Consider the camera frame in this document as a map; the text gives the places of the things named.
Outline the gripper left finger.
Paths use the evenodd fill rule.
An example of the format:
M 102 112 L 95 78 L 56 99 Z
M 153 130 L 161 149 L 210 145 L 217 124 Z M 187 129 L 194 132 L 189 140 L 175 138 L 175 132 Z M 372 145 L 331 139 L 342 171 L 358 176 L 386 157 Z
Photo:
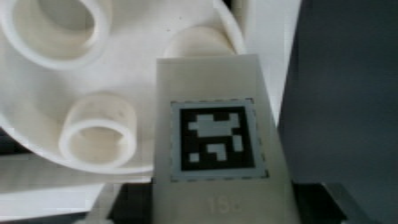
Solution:
M 114 224 L 153 224 L 152 183 L 123 185 L 107 219 Z

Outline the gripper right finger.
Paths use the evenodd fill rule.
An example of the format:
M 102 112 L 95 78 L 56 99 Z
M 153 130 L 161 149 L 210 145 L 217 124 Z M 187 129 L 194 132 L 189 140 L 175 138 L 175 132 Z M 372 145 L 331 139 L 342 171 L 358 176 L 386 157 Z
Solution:
M 338 183 L 296 183 L 303 224 L 361 224 L 349 192 Z

